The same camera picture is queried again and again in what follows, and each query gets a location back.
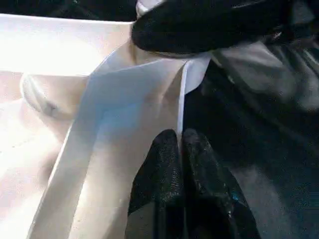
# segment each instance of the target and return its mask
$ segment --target finger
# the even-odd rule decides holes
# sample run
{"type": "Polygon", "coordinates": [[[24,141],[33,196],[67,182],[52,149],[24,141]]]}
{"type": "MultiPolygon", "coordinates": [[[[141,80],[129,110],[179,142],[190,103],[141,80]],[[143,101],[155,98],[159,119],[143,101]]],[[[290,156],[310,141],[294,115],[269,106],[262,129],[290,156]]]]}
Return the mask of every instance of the finger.
{"type": "Polygon", "coordinates": [[[264,35],[283,23],[286,0],[168,0],[136,21],[133,43],[147,51],[199,53],[264,35]]]}

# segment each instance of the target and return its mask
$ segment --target white paper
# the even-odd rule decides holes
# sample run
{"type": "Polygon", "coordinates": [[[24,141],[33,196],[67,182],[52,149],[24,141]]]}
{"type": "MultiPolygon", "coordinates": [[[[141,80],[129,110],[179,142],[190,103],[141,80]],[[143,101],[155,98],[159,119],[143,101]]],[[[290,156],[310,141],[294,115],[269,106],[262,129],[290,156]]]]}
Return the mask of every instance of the white paper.
{"type": "Polygon", "coordinates": [[[184,94],[200,84],[210,59],[186,66],[156,58],[132,66],[123,59],[128,67],[112,72],[115,56],[89,80],[30,239],[123,238],[133,178],[155,136],[182,129],[184,94]]]}

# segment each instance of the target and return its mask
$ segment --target white surface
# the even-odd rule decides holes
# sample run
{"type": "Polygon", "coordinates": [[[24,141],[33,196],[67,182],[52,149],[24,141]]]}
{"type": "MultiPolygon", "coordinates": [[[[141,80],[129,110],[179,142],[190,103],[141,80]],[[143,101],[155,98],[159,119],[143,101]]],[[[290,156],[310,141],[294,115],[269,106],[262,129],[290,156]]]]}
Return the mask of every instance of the white surface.
{"type": "Polygon", "coordinates": [[[0,14],[0,238],[25,239],[61,143],[21,99],[22,73],[87,76],[131,23],[0,14]]]}
{"type": "Polygon", "coordinates": [[[90,78],[30,239],[123,238],[135,173],[158,133],[182,128],[180,99],[200,84],[210,59],[193,59],[183,69],[183,60],[136,65],[153,57],[138,55],[117,58],[115,52],[90,78]],[[112,72],[112,62],[123,69],[112,72]]]}
{"type": "Polygon", "coordinates": [[[23,99],[0,104],[0,238],[26,238],[60,148],[23,99]]]}
{"type": "Polygon", "coordinates": [[[127,41],[131,24],[0,14],[0,71],[87,76],[127,41]]]}

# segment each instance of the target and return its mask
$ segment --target hand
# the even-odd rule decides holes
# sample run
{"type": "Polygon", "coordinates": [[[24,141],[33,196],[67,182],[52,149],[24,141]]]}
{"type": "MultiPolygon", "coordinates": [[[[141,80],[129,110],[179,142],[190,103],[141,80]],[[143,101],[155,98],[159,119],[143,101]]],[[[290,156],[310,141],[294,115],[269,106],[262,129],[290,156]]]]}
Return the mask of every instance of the hand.
{"type": "Polygon", "coordinates": [[[126,238],[259,239],[236,179],[206,137],[187,129],[182,145],[183,159],[173,130],[154,139],[133,182],[126,238]]]}
{"type": "MultiPolygon", "coordinates": [[[[316,9],[317,0],[307,0],[316,9]]],[[[290,0],[167,0],[133,26],[132,40],[147,51],[190,54],[225,48],[289,24],[290,0]]]]}

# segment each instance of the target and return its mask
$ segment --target black glove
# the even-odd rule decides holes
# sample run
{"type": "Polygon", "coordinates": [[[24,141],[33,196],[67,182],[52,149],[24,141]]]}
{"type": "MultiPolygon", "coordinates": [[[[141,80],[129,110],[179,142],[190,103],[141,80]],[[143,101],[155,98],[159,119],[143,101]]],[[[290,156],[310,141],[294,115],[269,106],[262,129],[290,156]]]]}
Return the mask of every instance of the black glove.
{"type": "MultiPolygon", "coordinates": [[[[318,14],[318,1],[307,1],[318,14]]],[[[167,0],[138,19],[132,40],[143,50],[179,54],[230,47],[280,28],[286,31],[292,4],[292,0],[167,0]]]]}
{"type": "Polygon", "coordinates": [[[182,157],[173,130],[153,141],[133,182],[127,239],[259,239],[230,171],[206,137],[188,129],[182,157]]]}

